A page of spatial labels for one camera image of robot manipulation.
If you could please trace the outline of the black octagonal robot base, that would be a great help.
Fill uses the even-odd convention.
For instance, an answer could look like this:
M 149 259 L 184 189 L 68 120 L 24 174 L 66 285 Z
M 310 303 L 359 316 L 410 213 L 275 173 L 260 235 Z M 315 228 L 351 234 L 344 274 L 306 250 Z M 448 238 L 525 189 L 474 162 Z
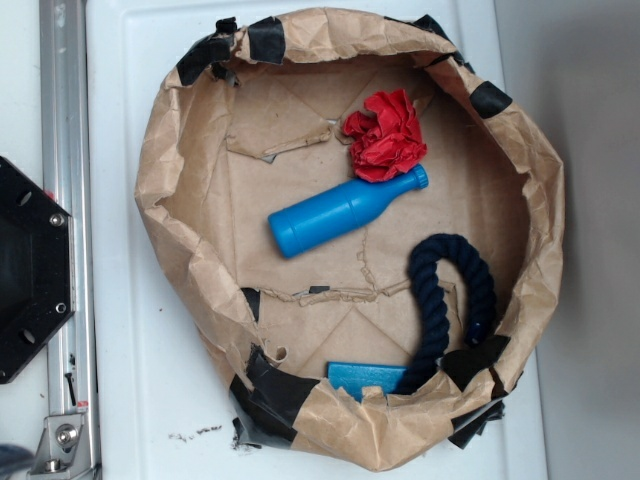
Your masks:
M 74 312 L 70 216 L 1 159 L 1 383 L 8 384 Z

